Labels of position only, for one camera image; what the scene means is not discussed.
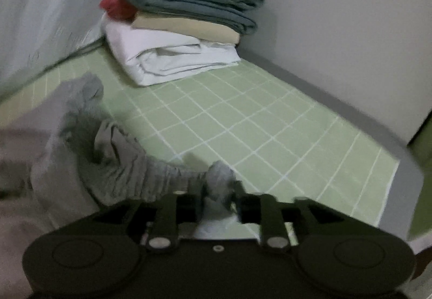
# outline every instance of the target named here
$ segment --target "beige towel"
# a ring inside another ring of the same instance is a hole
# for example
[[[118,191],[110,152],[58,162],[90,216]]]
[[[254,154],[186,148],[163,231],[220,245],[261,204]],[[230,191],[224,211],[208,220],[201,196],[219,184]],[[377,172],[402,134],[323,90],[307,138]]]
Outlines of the beige towel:
[[[170,31],[219,43],[237,44],[240,40],[240,35],[236,31],[218,23],[170,17],[142,11],[137,13],[132,27]]]

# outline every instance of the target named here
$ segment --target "green tiled floor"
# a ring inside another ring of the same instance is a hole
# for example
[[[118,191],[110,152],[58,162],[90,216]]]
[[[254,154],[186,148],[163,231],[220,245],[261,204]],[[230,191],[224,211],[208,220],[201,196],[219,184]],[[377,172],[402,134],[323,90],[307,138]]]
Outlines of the green tiled floor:
[[[0,105],[0,125],[61,80],[97,74],[105,107],[156,157],[204,171],[223,160],[249,192],[308,196],[377,225],[398,161],[325,106],[246,61],[137,88],[100,48],[44,74]],[[220,236],[256,235],[232,223]]]

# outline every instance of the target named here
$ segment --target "metal screw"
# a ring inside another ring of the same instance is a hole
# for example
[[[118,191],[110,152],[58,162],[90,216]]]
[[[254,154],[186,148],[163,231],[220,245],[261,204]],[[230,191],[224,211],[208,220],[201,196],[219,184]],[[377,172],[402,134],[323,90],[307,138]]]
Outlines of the metal screw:
[[[288,239],[284,237],[270,237],[269,239],[267,239],[267,245],[271,248],[282,249],[288,244]]]
[[[148,244],[154,249],[165,249],[171,245],[171,241],[164,237],[155,237],[148,241]]]
[[[225,250],[225,248],[223,247],[223,245],[215,245],[213,247],[213,251],[216,253],[222,253]]]

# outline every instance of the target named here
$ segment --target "white sheet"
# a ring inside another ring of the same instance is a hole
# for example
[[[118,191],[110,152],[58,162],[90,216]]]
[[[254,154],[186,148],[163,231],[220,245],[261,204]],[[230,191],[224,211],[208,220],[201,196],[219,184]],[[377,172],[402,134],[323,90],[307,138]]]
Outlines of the white sheet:
[[[112,53],[138,85],[153,85],[234,66],[241,60],[232,44],[136,29],[108,17],[103,24]]]

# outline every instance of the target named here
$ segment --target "white wall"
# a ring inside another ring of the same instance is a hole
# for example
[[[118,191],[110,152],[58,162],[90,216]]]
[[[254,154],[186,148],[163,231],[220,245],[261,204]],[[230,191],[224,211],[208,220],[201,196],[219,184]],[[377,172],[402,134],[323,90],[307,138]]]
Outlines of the white wall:
[[[408,141],[432,108],[432,0],[266,0],[242,46]]]

